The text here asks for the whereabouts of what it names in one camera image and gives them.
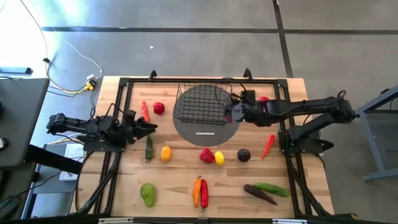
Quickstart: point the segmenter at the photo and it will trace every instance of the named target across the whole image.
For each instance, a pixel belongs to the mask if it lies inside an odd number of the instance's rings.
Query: yellow bell pepper
[[[224,155],[221,152],[216,152],[214,154],[214,156],[216,157],[216,164],[219,166],[224,165]]]
[[[163,147],[162,152],[160,153],[160,158],[163,162],[168,162],[172,156],[172,149],[168,146]]]

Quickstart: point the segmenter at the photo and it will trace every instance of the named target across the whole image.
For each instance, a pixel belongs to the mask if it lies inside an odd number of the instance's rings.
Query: wooden table
[[[114,103],[120,77],[104,77],[96,113],[105,114],[110,103]],[[307,100],[304,80],[301,78],[287,79],[292,101]],[[267,138],[270,134],[277,136],[278,124],[259,128],[253,124],[241,123],[235,135],[225,143],[210,147],[221,151],[225,157],[225,165],[204,164],[198,156],[203,147],[195,146],[177,133],[172,122],[172,113],[177,94],[178,83],[135,83],[132,88],[130,109],[141,114],[141,103],[146,101],[149,107],[151,123],[158,124],[152,134],[154,141],[154,158],[145,163],[144,151],[146,138],[128,145],[122,154],[118,179],[113,202],[112,216],[128,217],[213,217],[213,218],[292,218],[294,217],[291,197],[283,198],[273,195],[279,204],[273,206],[259,198],[249,195],[243,190],[244,184],[267,182],[289,188],[287,168],[284,155],[280,152],[278,140],[268,156],[260,160]],[[232,84],[233,92],[242,89]],[[256,96],[275,98],[272,85],[245,84],[248,90],[255,90]],[[122,105],[126,91],[123,93]],[[162,116],[153,113],[153,103],[161,101],[165,104]],[[295,118],[302,124],[304,116]],[[168,163],[160,160],[160,150],[164,146],[172,148],[172,158]],[[247,148],[251,152],[249,162],[237,160],[237,151]],[[85,163],[78,186],[80,207],[93,193],[100,179],[104,153],[94,153]],[[303,154],[303,164],[307,184],[317,200],[324,208],[333,213],[325,171],[319,158]],[[195,208],[192,200],[193,181],[201,175],[209,186],[209,206],[201,212]],[[157,189],[157,202],[152,208],[144,205],[139,194],[142,184],[151,183]],[[298,197],[300,208],[304,211],[302,194],[299,187]],[[104,191],[103,206],[108,195]]]

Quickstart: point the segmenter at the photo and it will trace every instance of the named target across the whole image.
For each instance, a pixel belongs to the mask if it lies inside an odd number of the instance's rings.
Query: black wire basket
[[[180,82],[174,117],[181,122],[225,125],[225,105],[231,101],[228,83]]]

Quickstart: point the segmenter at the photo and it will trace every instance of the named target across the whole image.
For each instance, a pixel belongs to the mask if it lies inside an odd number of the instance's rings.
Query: purple eggplant
[[[264,193],[262,190],[251,186],[250,184],[245,184],[243,187],[244,191],[246,191],[247,193],[253,194],[256,197],[259,197],[261,199],[266,200],[267,202],[273,204],[273,205],[278,205],[274,199],[272,199],[272,197],[268,196],[266,193]]]

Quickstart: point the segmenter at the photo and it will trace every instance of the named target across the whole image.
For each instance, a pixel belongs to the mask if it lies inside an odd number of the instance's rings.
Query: gray floor
[[[37,11],[24,2],[41,26],[277,28],[271,0],[32,0]],[[286,29],[398,29],[394,0],[279,0],[279,4]],[[2,63],[28,65],[35,70],[33,77],[43,77],[44,43],[19,1],[6,1],[0,27]],[[232,77],[249,67],[256,77],[286,77],[278,34],[61,34],[94,58],[105,75],[148,75],[155,69],[159,75]],[[80,58],[57,33],[45,35],[53,61],[50,75],[59,84],[78,89],[85,77],[98,74],[95,65]],[[398,83],[398,35],[289,34],[286,39],[294,77],[305,79],[309,98],[346,90],[357,108]],[[87,118],[89,98],[89,93],[73,99],[48,94],[32,144],[58,139],[45,133],[51,114]],[[398,108],[398,101],[393,108]],[[327,127],[322,137],[335,143],[325,153],[335,212],[396,222],[398,178],[362,181],[362,175],[376,171],[376,166],[361,122]],[[40,196],[34,215],[65,213],[68,203],[68,195]]]

